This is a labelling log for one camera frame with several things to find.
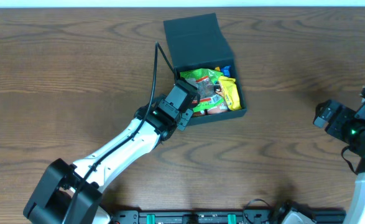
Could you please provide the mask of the green candy bag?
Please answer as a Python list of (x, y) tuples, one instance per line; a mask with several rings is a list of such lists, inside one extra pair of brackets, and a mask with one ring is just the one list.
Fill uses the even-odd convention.
[(200, 102), (197, 100), (192, 102), (193, 112), (209, 110), (215, 106), (224, 103), (224, 98), (215, 93), (214, 87), (219, 77), (223, 76), (222, 72), (211, 70), (208, 68), (199, 68), (181, 72), (180, 76), (186, 80), (194, 80), (198, 85), (198, 94), (200, 95)]

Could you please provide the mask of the small red Pringles can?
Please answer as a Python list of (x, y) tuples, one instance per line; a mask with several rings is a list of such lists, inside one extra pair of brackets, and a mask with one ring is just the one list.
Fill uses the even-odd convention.
[(194, 112), (193, 116), (204, 116), (204, 115), (219, 114), (225, 112), (228, 112), (228, 107), (224, 103), (222, 103), (210, 109)]

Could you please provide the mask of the yellow snack packet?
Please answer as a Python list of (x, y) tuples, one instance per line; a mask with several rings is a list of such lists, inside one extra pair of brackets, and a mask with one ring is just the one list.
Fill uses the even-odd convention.
[(218, 83), (222, 89), (224, 99), (231, 111), (240, 110), (241, 103), (235, 78), (220, 76)]

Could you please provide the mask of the blue cookie roll packet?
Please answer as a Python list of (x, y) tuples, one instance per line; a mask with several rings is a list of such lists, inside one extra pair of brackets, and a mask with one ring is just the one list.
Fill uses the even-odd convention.
[(231, 68), (231, 66), (230, 65), (227, 65), (227, 66), (225, 66), (225, 67), (223, 67), (223, 68), (221, 68), (220, 70), (221, 70), (221, 72), (223, 73), (223, 75), (225, 76), (225, 77), (228, 77), (228, 78), (230, 78), (231, 77), (231, 74), (230, 74), (230, 68)]

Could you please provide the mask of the dark green gift box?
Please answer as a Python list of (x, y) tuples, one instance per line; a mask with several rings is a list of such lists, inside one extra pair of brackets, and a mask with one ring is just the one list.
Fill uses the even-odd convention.
[(236, 80), (241, 109), (220, 114), (193, 117), (188, 125), (211, 123), (242, 117), (247, 112), (234, 53), (222, 35), (215, 13), (164, 21), (165, 36), (177, 76), (198, 68), (230, 66), (231, 78)]

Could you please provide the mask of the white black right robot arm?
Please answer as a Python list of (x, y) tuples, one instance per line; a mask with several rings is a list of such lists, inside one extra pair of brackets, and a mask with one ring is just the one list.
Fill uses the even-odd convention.
[(324, 128), (327, 134), (347, 144), (342, 153), (351, 151), (360, 157), (356, 168), (347, 162), (356, 174), (352, 202), (343, 220), (348, 224), (365, 224), (365, 86), (360, 97), (361, 106), (356, 111), (335, 100), (320, 103), (313, 120), (315, 126)]

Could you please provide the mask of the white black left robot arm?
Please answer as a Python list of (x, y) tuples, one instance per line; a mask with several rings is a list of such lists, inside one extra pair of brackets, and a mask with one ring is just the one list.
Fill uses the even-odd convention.
[(67, 164), (52, 162), (43, 173), (23, 215), (31, 223), (110, 223), (100, 207), (108, 185), (135, 160), (184, 130), (199, 94), (171, 93), (139, 108), (128, 127), (94, 153)]

